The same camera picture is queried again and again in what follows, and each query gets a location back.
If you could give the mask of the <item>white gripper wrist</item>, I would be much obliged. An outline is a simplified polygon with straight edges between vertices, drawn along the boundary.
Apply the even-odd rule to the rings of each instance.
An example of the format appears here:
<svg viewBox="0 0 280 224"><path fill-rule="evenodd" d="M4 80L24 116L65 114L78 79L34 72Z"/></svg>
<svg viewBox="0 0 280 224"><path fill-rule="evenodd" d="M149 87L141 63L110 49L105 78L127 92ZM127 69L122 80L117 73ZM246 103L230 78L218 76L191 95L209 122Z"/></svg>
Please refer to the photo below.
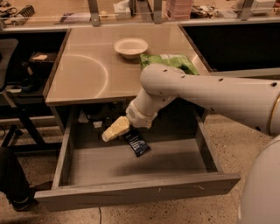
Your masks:
<svg viewBox="0 0 280 224"><path fill-rule="evenodd" d="M126 108L126 116L120 116L116 119L111 126L102 133L102 140L108 142L127 133L130 130L130 125L135 128L149 129L154 119L154 115L142 114L132 101Z"/></svg>

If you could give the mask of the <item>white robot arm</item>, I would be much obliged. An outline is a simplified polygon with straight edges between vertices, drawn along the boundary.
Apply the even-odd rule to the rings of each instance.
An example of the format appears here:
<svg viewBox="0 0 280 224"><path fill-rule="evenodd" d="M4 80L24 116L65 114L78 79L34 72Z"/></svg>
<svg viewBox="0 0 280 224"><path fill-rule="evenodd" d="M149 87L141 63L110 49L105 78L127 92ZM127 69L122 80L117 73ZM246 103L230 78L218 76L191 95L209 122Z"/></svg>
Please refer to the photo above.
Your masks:
<svg viewBox="0 0 280 224"><path fill-rule="evenodd" d="M280 85L277 80L200 76L153 63L141 72L142 89L102 134L107 142L131 126L149 128L158 111L176 98L223 115L274 139L246 178L236 224L280 224Z"/></svg>

